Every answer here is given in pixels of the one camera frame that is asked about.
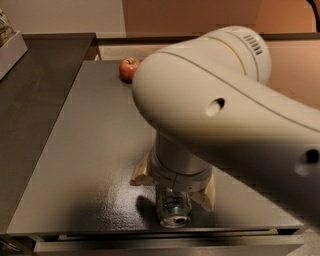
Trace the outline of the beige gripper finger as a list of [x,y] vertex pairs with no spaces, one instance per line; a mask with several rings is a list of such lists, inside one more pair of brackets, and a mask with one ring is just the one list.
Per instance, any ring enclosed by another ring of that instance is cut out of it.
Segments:
[[130,178],[132,186],[152,186],[154,184],[153,177],[148,171],[148,159],[149,154],[146,154],[134,169]]
[[214,176],[211,176],[204,189],[191,193],[191,199],[208,212],[212,212],[214,210],[215,197],[216,190]]

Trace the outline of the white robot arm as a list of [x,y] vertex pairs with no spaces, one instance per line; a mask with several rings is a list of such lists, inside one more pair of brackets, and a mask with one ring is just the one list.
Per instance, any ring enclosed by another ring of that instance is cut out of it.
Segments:
[[216,167],[307,225],[320,222],[320,113],[268,87],[270,53],[231,26],[162,48],[133,77],[132,96],[156,130],[153,179],[196,192]]

